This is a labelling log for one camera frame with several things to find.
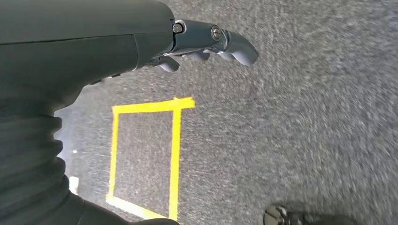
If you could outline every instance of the bolt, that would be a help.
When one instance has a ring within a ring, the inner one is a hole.
[[[173,25],[173,32],[178,34],[184,31],[184,27],[180,23],[176,23]]]
[[[219,41],[222,36],[221,29],[217,26],[212,27],[212,38],[214,41]]]

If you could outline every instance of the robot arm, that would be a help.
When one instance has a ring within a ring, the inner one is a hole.
[[[54,112],[96,80],[144,66],[176,71],[171,55],[210,53],[244,65],[258,57],[239,34],[176,21],[155,0],[0,1],[0,224],[130,224],[69,192]]]

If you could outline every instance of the yellow line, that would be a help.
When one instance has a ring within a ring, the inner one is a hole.
[[[119,114],[121,113],[153,113],[173,111],[173,127],[171,140],[171,162],[170,162],[170,196],[168,217],[177,220],[178,213],[178,179],[179,179],[179,164],[180,164],[180,136],[181,136],[181,110],[194,108],[195,102],[192,97],[182,99],[174,98],[170,101],[143,103],[133,105],[116,105],[112,107],[114,114],[113,129],[112,129],[112,151],[111,151],[111,165],[109,173],[109,193],[107,194],[107,203],[118,207],[126,212],[132,213],[144,219],[151,218],[165,218],[150,210],[144,209],[133,203],[123,199],[114,197],[115,182],[116,182],[116,156],[117,156],[117,138],[119,127]]]
[[[181,109],[173,111],[173,134],[171,140],[170,197],[168,217],[177,220],[178,176],[180,167]]]
[[[192,97],[185,97],[182,99],[174,98],[170,101],[151,102],[132,105],[116,105],[112,109],[114,113],[154,113],[172,111],[175,109],[188,109],[195,107],[195,102]]]
[[[119,132],[119,114],[113,112],[113,127],[112,127],[112,152],[111,152],[111,168],[109,172],[109,193],[108,198],[112,198],[115,190],[116,182],[116,156],[117,156],[117,137]]]
[[[141,206],[130,203],[120,198],[112,197],[107,199],[107,203],[118,207],[126,212],[134,214],[143,219],[155,219],[155,218],[166,218],[162,215],[157,214],[156,212],[152,212],[150,210],[144,209]]]

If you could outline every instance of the floor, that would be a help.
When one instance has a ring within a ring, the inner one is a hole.
[[[192,97],[181,118],[183,225],[261,225],[279,201],[362,225],[398,223],[397,1],[164,2],[176,18],[243,34],[259,61],[182,58],[173,74],[144,68],[85,88],[57,113],[80,196],[139,220],[105,201],[112,106]],[[115,196],[167,216],[172,113],[119,122]]]

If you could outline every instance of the shoe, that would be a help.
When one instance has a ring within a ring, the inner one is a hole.
[[[264,225],[358,225],[345,216],[295,212],[282,205],[271,205],[264,213]]]

